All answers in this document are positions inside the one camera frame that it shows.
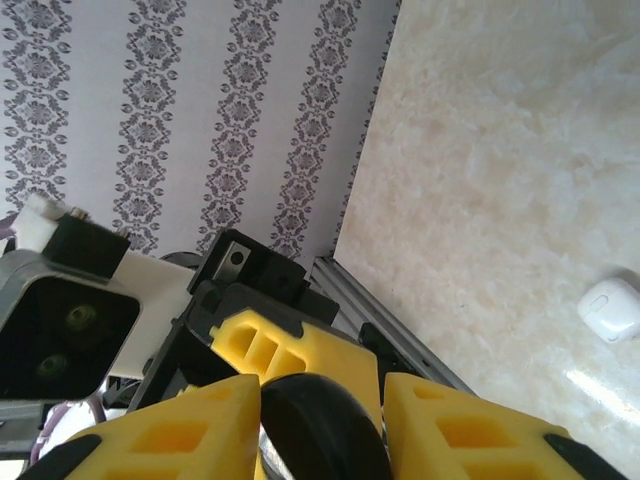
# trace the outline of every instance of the patterned wallpaper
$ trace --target patterned wallpaper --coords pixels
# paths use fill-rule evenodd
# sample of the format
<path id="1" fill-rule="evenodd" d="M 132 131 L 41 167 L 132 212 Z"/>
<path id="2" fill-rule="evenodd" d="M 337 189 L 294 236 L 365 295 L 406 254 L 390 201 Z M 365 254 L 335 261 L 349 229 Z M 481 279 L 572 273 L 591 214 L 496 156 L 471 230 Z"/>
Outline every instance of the patterned wallpaper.
<path id="1" fill-rule="evenodd" d="M 207 249 L 309 264 L 340 229 L 399 2 L 2 0 L 0 214 L 31 191 Z"/>

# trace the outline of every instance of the cable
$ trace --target cable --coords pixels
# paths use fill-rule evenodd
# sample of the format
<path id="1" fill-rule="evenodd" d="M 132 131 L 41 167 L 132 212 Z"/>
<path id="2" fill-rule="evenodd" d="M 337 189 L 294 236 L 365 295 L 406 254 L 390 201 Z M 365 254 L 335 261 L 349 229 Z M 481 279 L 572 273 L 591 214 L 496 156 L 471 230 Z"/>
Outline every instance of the cable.
<path id="1" fill-rule="evenodd" d="M 42 449 L 44 448 L 46 443 L 49 441 L 49 438 L 51 437 L 51 434 L 53 433 L 55 428 L 58 426 L 58 424 L 64 418 L 64 416 L 69 412 L 69 410 L 71 410 L 73 406 L 80 405 L 82 403 L 86 403 L 89 406 L 89 409 L 91 410 L 91 414 L 93 415 L 93 419 L 96 425 L 98 423 L 102 423 L 107 420 L 106 413 L 104 411 L 104 408 L 102 407 L 102 399 L 100 398 L 100 396 L 98 396 L 95 393 L 85 398 L 81 402 L 59 403 L 58 405 L 53 407 L 53 413 L 45 421 L 44 427 L 42 428 L 42 431 L 38 435 L 38 438 L 36 439 L 36 443 L 33 445 L 33 448 L 31 449 L 31 455 L 29 457 L 29 465 L 33 465 L 40 459 L 40 453 L 42 452 Z"/>

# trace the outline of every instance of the yellow plastic bracket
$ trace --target yellow plastic bracket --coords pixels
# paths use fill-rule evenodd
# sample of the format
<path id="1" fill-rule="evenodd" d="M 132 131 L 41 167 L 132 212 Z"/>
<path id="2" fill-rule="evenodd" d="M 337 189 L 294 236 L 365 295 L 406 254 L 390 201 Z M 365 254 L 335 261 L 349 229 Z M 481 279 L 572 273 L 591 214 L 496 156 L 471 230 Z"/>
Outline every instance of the yellow plastic bracket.
<path id="1" fill-rule="evenodd" d="M 252 479 L 260 385 L 238 375 L 80 432 L 98 448 L 67 480 Z"/>
<path id="2" fill-rule="evenodd" d="M 544 441 L 565 429 L 404 373 L 385 380 L 395 480 L 579 480 Z"/>
<path id="3" fill-rule="evenodd" d="M 378 363 L 369 350 L 303 323 L 296 338 L 253 310 L 245 310 L 211 331 L 211 348 L 260 384 L 292 373 L 317 373 L 345 387 L 382 431 Z"/>

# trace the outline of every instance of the floral stripe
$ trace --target floral stripe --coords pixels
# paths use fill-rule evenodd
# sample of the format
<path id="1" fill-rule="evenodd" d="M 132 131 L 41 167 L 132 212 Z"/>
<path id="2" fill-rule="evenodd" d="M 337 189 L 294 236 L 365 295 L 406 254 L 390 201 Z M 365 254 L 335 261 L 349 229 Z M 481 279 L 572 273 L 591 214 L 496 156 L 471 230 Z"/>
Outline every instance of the floral stripe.
<path id="1" fill-rule="evenodd" d="M 202 238 L 197 249 L 204 252 L 222 228 L 240 222 L 244 203 L 242 193 L 247 189 L 246 175 L 253 158 L 255 126 L 260 121 L 259 103 L 264 99 L 260 90 L 267 83 L 266 64 L 271 61 L 267 52 L 274 45 L 275 30 L 272 22 L 278 20 L 276 5 L 282 0 L 236 0 L 239 15 L 231 20 L 234 41 L 227 44 L 230 58 L 224 62 L 226 82 L 218 102 L 219 132 L 213 139 L 209 160 L 211 173 L 207 175 L 207 193 L 200 219 L 204 221 L 198 231 Z"/>
<path id="2" fill-rule="evenodd" d="M 29 195 L 38 192 L 55 200 L 65 197 L 62 186 L 67 156 L 64 135 L 68 125 L 64 89 L 69 82 L 64 40 L 71 32 L 71 17 L 64 5 L 71 0 L 3 0 L 2 14 L 13 23 L 2 31 L 11 47 L 3 51 L 3 67 L 11 72 L 4 87 L 12 92 L 4 102 L 5 117 L 13 122 L 4 129 L 5 177 L 12 184 L 5 200 L 20 210 Z"/>
<path id="3" fill-rule="evenodd" d="M 396 1 L 396 10 L 400 10 L 402 6 L 402 0 Z M 349 175 L 349 182 L 347 183 L 347 193 L 344 196 L 344 200 L 342 201 L 342 211 L 340 212 L 340 221 L 336 226 L 335 236 L 333 238 L 333 246 L 335 247 L 338 244 L 338 236 L 340 235 L 340 230 L 342 230 L 342 222 L 344 221 L 344 216 L 347 213 L 347 204 L 349 203 L 349 197 L 351 196 L 351 189 L 353 188 L 353 181 L 356 177 L 356 172 L 358 171 L 358 163 L 360 162 L 360 156 L 362 155 L 362 149 L 364 148 L 364 142 L 367 139 L 367 131 L 369 130 L 369 122 L 371 119 L 371 115 L 373 114 L 373 107 L 376 104 L 376 98 L 378 97 L 378 90 L 380 88 L 380 82 L 382 81 L 382 74 L 384 73 L 384 66 L 387 62 L 387 55 L 389 54 L 389 47 L 391 46 L 391 40 L 393 39 L 393 33 L 396 28 L 396 22 L 398 21 L 398 14 L 396 13 L 391 18 L 391 30 L 387 33 L 387 40 L 385 42 L 386 48 L 384 52 L 382 52 L 382 65 L 378 67 L 378 74 L 376 75 L 376 86 L 373 87 L 373 98 L 369 102 L 369 108 L 367 109 L 367 119 L 364 121 L 364 133 L 360 135 L 360 141 L 358 142 L 359 150 L 356 152 L 356 162 L 353 164 L 353 168 L 351 169 L 351 174 Z"/>
<path id="4" fill-rule="evenodd" d="M 157 230 L 162 212 L 160 197 L 167 160 L 164 148 L 171 131 L 167 123 L 173 115 L 168 110 L 175 100 L 172 85 L 178 74 L 172 67 L 180 61 L 176 39 L 182 28 L 176 21 L 185 15 L 183 0 L 133 0 L 136 10 L 129 14 L 135 25 L 127 34 L 131 58 L 124 62 L 131 74 L 124 80 L 127 102 L 122 112 L 128 118 L 120 123 L 120 136 L 126 143 L 118 146 L 124 156 L 116 164 L 120 183 L 114 201 L 117 218 L 113 226 L 129 233 L 131 248 L 152 253 L 158 243 Z"/>
<path id="5" fill-rule="evenodd" d="M 325 141 L 331 132 L 333 108 L 338 103 L 338 85 L 341 72 L 347 65 L 349 35 L 356 29 L 356 10 L 359 0 L 329 0 L 320 7 L 320 27 L 314 33 L 318 41 L 311 47 L 309 79 L 304 82 L 304 101 L 298 109 L 301 115 L 295 122 L 295 135 L 291 139 L 293 150 L 288 154 L 288 170 L 280 190 L 271 234 L 271 247 L 290 258 L 302 251 L 304 231 L 308 227 L 311 202 L 315 198 L 317 174 L 323 166 Z"/>

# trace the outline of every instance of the white object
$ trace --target white object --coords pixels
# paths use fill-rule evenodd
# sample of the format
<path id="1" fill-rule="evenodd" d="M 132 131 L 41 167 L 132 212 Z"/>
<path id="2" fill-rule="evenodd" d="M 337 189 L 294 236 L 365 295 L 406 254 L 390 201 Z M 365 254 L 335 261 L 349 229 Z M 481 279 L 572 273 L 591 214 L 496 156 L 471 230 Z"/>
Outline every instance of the white object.
<path id="1" fill-rule="evenodd" d="M 187 308 L 187 286 L 193 271 L 172 263 L 127 252 L 113 274 L 142 304 L 142 313 L 111 367 L 111 375 L 142 378 L 142 369 L 162 346 L 171 320 Z"/>
<path id="2" fill-rule="evenodd" d="M 578 302 L 578 313 L 591 330 L 609 343 L 640 334 L 640 293 L 619 278 L 593 286 Z"/>

